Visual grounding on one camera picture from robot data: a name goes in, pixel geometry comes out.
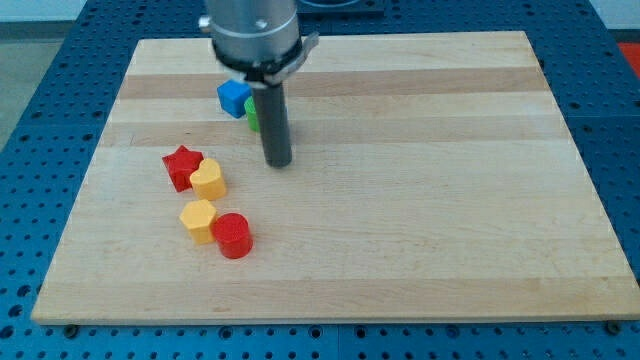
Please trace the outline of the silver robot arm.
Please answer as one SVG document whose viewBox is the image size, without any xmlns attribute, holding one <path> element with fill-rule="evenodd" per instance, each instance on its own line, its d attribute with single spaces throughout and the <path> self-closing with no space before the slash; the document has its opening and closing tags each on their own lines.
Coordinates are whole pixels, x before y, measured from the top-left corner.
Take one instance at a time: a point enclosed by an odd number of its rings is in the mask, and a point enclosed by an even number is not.
<svg viewBox="0 0 640 360">
<path fill-rule="evenodd" d="M 216 59 L 250 86 L 265 162 L 272 168 L 293 159 L 284 82 L 319 44 L 303 37 L 293 0 L 205 0 L 199 20 L 210 34 Z"/>
</svg>

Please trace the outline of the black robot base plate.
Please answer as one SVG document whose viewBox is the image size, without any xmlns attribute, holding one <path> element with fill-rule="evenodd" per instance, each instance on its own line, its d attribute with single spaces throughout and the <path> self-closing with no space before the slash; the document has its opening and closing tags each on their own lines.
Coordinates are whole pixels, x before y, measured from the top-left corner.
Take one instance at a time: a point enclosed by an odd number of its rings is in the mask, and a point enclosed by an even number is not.
<svg viewBox="0 0 640 360">
<path fill-rule="evenodd" d="M 299 14 L 381 14 L 386 0 L 296 0 Z"/>
</svg>

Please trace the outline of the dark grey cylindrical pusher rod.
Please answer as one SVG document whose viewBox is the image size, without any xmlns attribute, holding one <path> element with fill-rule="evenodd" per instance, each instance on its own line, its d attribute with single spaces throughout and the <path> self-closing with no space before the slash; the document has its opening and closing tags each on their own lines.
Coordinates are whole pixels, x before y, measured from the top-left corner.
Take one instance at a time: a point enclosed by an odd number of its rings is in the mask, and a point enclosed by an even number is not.
<svg viewBox="0 0 640 360">
<path fill-rule="evenodd" d="M 290 129 L 281 84 L 251 90 L 267 165 L 284 168 L 292 161 Z"/>
</svg>

